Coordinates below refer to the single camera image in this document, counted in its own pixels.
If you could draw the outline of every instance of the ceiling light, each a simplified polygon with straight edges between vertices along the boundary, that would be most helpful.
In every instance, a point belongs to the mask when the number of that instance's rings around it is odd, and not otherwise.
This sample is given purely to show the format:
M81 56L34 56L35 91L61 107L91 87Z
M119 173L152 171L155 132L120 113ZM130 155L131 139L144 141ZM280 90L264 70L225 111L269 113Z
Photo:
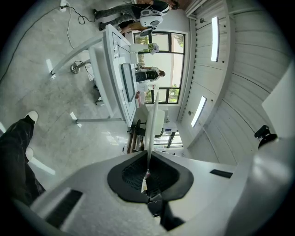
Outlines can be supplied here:
M199 117L200 117L200 115L201 115L201 112L203 111L203 108L204 108L204 106L205 106L206 101L207 101L207 98L205 98L205 97L202 96L202 97L201 97L201 101L200 101L199 106L198 106L198 109L197 109L197 111L195 112L195 116L194 116L193 121L192 121L192 123L191 123L191 125L192 125L193 127L195 126L195 124L196 124L197 121L199 120Z
M219 22L218 17L212 18L212 53L211 61L218 60L219 51Z

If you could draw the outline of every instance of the power outlet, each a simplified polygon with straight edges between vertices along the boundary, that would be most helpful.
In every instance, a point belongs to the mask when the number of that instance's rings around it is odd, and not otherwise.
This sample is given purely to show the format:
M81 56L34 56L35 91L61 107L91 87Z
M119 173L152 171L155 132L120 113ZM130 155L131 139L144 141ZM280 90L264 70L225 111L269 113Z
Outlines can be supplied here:
M68 1L66 1L66 0L61 0L60 1L60 5L59 6L66 6L66 5L69 5ZM59 11L60 12L65 12L66 11L66 8L65 7L64 8L60 8Z

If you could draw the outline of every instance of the floor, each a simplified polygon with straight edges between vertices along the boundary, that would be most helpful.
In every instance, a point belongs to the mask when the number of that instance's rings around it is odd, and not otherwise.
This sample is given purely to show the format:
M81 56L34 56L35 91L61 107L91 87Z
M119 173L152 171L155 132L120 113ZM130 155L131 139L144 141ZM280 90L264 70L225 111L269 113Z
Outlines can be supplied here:
M59 2L45 0L38 3L15 28L5 53L11 54L24 29L42 14L59 6ZM79 13L93 20L93 8L106 9L121 1L69 2ZM74 61L71 61L54 79L49 74L46 61L50 59L54 66L72 50L66 35L69 16L68 10L60 12L56 9L37 22L21 41L0 83L0 122L5 128L25 117L30 110L39 114L29 146L36 159L56 171L54 181L45 188L85 165L122 155L129 138L125 123L83 124L79 128L73 122L71 112L77 118L108 116L104 106L95 104L99 94L84 68L80 73L72 74L70 65ZM72 12L69 36L74 46L99 33L97 23L80 25L78 16ZM75 60L88 58L88 53L82 53Z

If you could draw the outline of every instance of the window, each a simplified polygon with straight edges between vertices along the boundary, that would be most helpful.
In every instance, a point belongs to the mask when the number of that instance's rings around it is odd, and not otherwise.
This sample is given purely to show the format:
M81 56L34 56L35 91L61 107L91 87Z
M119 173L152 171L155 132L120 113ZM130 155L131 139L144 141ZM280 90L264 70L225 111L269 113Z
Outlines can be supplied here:
M155 138L153 141L154 147L164 146L164 148L180 148L183 147L183 142L179 136L179 132L164 132L160 138Z
M143 67L155 66L165 71L165 76L155 81L159 89L145 94L145 103L153 104L157 92L160 94L159 103L178 103L183 75L185 35L153 32L151 35L140 37L139 34L134 34L134 41L140 44L157 43L160 51L154 55L147 49L138 52L138 64Z

